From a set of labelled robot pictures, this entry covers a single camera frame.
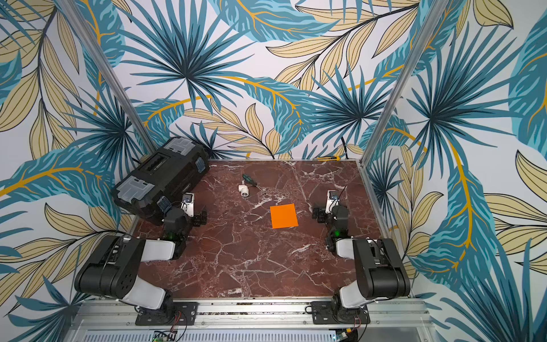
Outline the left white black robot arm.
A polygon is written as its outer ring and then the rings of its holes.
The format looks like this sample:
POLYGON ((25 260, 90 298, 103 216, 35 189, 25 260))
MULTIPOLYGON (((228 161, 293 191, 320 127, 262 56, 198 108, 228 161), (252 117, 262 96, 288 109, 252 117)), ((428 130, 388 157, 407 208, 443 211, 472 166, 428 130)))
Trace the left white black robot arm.
POLYGON ((181 258, 192 228, 206 223, 206 209, 189 215, 176 207, 165 215, 160 239, 105 238, 76 275, 75 290, 131 305, 138 313, 136 326, 194 325, 196 302, 176 302, 171 291, 145 281, 138 273, 142 263, 181 258))

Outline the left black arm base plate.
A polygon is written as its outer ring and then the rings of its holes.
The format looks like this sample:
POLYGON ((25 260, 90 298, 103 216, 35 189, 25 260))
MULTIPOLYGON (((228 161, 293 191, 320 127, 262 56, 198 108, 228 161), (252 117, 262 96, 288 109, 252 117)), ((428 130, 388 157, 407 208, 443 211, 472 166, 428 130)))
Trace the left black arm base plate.
POLYGON ((174 302, 160 309, 139 308, 136 326, 194 326, 199 304, 197 302, 174 302))

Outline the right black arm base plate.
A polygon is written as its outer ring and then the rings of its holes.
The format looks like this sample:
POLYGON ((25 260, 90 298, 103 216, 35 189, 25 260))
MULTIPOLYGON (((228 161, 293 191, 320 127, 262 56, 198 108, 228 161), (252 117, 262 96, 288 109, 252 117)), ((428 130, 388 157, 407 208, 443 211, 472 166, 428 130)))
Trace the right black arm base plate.
POLYGON ((369 324, 370 316, 365 309, 347 309, 333 302, 311 302, 310 315, 315 325, 369 324))

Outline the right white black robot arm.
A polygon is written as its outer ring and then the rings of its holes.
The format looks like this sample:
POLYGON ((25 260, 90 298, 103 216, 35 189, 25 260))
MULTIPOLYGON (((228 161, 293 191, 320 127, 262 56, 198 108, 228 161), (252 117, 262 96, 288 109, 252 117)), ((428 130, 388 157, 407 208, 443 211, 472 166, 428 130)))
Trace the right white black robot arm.
POLYGON ((343 205, 313 210, 326 225, 326 247, 334 256, 354 261, 356 280, 336 290, 328 302, 311 302, 315 325, 369 324, 368 305, 410 294, 410 279, 392 239, 349 235, 349 209, 343 205))

